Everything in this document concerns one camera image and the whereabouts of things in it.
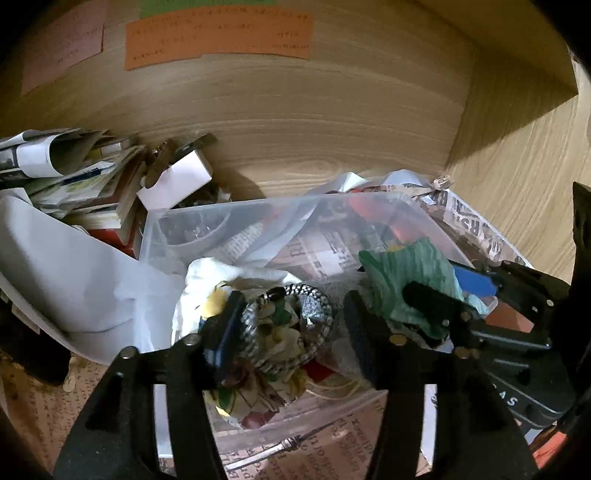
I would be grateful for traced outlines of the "orange paper label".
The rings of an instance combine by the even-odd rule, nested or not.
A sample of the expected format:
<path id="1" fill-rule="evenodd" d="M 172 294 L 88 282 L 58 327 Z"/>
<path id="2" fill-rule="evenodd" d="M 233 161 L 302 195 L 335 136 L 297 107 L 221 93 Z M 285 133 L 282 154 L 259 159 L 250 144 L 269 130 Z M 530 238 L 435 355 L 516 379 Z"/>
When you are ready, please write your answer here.
<path id="1" fill-rule="evenodd" d="M 221 5 L 177 10 L 125 26 L 124 69 L 204 54 L 308 59 L 314 15 L 280 6 Z"/>

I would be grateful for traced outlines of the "orange fox print cloth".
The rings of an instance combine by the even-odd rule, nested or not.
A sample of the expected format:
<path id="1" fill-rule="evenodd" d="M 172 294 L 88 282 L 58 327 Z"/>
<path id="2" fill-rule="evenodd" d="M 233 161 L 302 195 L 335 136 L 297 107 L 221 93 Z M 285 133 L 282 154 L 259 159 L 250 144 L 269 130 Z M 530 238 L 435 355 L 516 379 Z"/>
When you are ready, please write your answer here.
<path id="1" fill-rule="evenodd" d="M 392 251 L 424 237 L 450 262 L 529 263 L 494 226 L 439 180 L 428 182 L 409 170 L 394 171 L 377 181 L 349 172 L 325 185 L 324 190 L 332 196 L 322 213 L 325 228 L 352 247 L 353 262 L 362 269 L 360 251 Z M 477 297 L 490 309 L 487 316 L 497 309 L 496 296 Z M 400 324 L 389 329 L 410 330 L 440 341 L 413 326 Z"/>

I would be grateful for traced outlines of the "dark glass bottle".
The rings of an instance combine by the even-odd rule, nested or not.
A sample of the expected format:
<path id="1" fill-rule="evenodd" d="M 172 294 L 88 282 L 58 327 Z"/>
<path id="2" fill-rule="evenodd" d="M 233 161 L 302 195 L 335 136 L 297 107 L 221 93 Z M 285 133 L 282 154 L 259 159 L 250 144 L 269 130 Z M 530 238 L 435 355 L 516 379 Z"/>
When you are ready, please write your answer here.
<path id="1" fill-rule="evenodd" d="M 36 380 L 61 386 L 68 376 L 70 351 L 28 321 L 1 293 L 1 353 Z"/>

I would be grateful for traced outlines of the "green paper label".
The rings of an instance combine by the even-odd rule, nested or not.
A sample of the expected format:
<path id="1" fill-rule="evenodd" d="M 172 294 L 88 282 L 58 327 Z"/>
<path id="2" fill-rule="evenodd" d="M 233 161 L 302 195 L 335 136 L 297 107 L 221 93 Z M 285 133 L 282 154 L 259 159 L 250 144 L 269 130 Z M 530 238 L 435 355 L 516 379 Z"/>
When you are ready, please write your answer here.
<path id="1" fill-rule="evenodd" d="M 276 0 L 141 0 L 140 18 L 177 10 L 228 5 L 276 5 Z"/>

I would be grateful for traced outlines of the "pink paper label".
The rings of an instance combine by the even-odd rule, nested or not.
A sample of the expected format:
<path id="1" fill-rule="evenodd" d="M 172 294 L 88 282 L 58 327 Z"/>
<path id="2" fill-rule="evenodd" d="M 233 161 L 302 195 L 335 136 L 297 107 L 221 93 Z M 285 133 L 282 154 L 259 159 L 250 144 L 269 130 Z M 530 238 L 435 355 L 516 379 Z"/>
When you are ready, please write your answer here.
<path id="1" fill-rule="evenodd" d="M 99 54 L 106 12 L 106 1 L 86 1 L 36 33 L 24 49 L 21 94 Z"/>

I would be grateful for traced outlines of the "green knit cloth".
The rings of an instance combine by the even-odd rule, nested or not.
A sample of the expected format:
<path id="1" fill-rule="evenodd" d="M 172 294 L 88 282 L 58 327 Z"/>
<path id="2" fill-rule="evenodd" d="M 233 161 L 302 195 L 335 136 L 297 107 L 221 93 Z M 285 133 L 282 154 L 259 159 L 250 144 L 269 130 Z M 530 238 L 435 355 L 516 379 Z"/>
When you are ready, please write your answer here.
<path id="1" fill-rule="evenodd" d="M 400 324 L 413 326 L 428 337 L 442 340 L 447 331 L 428 322 L 403 299 L 403 288 L 413 281 L 472 307 L 483 316 L 490 309 L 476 295 L 465 294 L 447 257 L 427 237 L 392 251 L 359 252 L 359 261 L 370 281 L 370 312 L 385 319 L 391 329 Z"/>

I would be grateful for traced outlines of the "white plastic sheet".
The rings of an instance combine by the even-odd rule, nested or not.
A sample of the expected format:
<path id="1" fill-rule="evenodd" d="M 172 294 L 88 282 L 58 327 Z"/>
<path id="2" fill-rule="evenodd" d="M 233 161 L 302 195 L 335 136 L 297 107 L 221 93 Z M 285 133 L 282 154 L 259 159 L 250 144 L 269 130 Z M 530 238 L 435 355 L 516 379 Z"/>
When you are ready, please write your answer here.
<path id="1" fill-rule="evenodd" d="M 8 196 L 1 200 L 1 286 L 51 338 L 108 365 L 127 346 L 170 346 L 183 281 Z"/>

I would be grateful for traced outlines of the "stack of papers and books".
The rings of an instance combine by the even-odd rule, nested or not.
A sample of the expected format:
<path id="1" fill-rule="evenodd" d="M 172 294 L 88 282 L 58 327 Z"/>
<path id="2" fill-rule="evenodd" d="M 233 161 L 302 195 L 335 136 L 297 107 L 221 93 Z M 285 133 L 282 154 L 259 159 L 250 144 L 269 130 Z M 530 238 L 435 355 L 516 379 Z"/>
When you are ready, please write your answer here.
<path id="1" fill-rule="evenodd" d="M 25 130 L 1 141 L 1 194 L 123 246 L 148 212 L 216 201 L 204 157 L 215 142 L 201 133 L 149 149 L 106 130 Z"/>

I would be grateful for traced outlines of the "clear plastic storage bin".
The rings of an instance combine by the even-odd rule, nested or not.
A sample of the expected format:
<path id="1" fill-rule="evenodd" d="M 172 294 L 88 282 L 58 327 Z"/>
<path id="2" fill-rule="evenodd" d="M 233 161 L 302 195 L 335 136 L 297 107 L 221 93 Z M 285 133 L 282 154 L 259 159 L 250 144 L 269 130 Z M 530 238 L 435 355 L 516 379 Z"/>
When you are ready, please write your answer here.
<path id="1" fill-rule="evenodd" d="M 315 285 L 339 309 L 349 290 L 369 290 L 360 251 L 423 238 L 451 261 L 475 261 L 443 206 L 400 193 L 280 197 L 153 212 L 139 261 L 163 279 L 137 300 L 137 346 L 163 349 L 197 328 L 197 304 L 189 294 L 222 281 L 235 281 L 246 296 L 278 283 Z"/>

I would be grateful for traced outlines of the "floral fabric scrunchie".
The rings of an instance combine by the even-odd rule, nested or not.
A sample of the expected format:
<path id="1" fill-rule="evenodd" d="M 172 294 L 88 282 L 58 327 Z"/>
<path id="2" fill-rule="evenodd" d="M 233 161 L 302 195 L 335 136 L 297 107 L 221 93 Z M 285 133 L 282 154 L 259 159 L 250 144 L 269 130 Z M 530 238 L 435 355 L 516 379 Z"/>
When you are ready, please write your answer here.
<path id="1" fill-rule="evenodd" d="M 304 365 L 315 359 L 334 326 L 331 300 L 315 286 L 287 284 L 263 292 L 240 316 L 230 372 L 204 393 L 205 403 L 240 429 L 266 425 L 304 395 Z"/>

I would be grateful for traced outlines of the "beige cloth pouch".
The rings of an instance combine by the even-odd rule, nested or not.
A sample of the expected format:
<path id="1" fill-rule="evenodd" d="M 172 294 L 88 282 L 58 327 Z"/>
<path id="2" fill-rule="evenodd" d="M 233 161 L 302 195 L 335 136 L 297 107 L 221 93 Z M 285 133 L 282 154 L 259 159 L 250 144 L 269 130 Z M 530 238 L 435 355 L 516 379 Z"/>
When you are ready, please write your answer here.
<path id="1" fill-rule="evenodd" d="M 286 270 L 236 267 L 211 257 L 194 260 L 174 308 L 171 342 L 197 332 L 206 319 L 221 313 L 233 291 L 242 291 L 250 300 L 266 289 L 291 283 L 301 279 Z"/>

